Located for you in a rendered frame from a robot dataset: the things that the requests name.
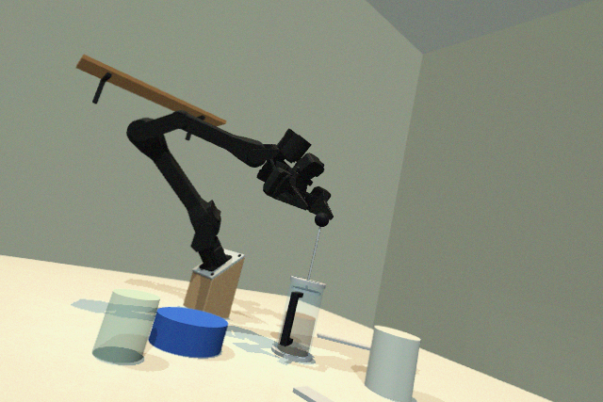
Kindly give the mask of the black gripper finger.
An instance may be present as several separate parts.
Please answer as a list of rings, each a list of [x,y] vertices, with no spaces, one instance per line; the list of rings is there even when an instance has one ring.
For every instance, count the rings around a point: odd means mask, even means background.
[[[288,203],[303,210],[307,210],[308,204],[296,188],[296,178],[286,175],[278,185],[272,197],[275,200]]]
[[[330,198],[330,195],[326,192],[322,192],[321,195],[318,197],[317,201],[314,203],[314,205],[311,207],[311,209],[309,210],[310,213],[313,213],[315,215],[317,215],[318,213],[325,213],[328,215],[329,220],[332,220],[334,215],[328,205],[327,200]]]

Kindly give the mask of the glass french press with black knob plunger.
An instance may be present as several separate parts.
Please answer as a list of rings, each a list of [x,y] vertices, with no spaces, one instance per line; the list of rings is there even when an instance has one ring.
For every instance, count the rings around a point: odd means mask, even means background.
[[[310,280],[310,275],[320,229],[329,223],[329,217],[325,213],[318,213],[315,216],[315,222],[319,228],[308,279],[290,277],[277,342],[271,349],[276,355],[296,362],[310,362],[313,359],[311,348],[323,290],[326,286],[325,283]]]

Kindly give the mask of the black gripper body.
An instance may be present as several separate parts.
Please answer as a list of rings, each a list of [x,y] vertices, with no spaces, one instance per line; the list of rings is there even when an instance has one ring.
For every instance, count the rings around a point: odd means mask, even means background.
[[[282,182],[282,180],[285,178],[286,175],[292,176],[292,174],[289,172],[288,169],[289,169],[288,166],[283,166],[283,167],[276,168],[273,170],[271,175],[268,177],[268,179],[263,184],[263,191],[267,194],[267,196],[270,196],[270,197],[272,196],[272,194],[274,193],[274,191],[276,190],[276,188]],[[307,180],[303,179],[301,176],[299,176],[298,179],[296,179],[296,188],[298,189],[298,191],[300,192],[302,197],[304,197],[304,200],[308,204],[307,210],[309,211],[323,191],[328,193],[330,195],[330,197],[331,197],[331,193],[320,186],[314,187],[314,189],[311,191],[311,193],[308,193],[308,192],[306,192],[308,185],[309,185],[309,182]]]

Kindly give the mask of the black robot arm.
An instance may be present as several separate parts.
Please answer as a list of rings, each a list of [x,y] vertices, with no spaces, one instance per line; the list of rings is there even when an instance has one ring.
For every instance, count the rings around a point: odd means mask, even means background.
[[[171,185],[181,202],[186,206],[191,224],[195,230],[191,247],[199,253],[203,263],[200,268],[214,271],[232,258],[224,253],[217,237],[220,231],[220,210],[213,200],[205,201],[186,176],[171,154],[163,134],[182,129],[211,142],[233,154],[246,165],[259,170],[257,179],[265,182],[274,169],[288,166],[292,176],[301,176],[309,182],[324,171],[324,164],[311,153],[306,153],[311,144],[290,128],[276,144],[263,144],[258,140],[240,137],[219,127],[179,110],[158,118],[143,118],[133,121],[127,127],[127,137],[135,147],[148,156]]]

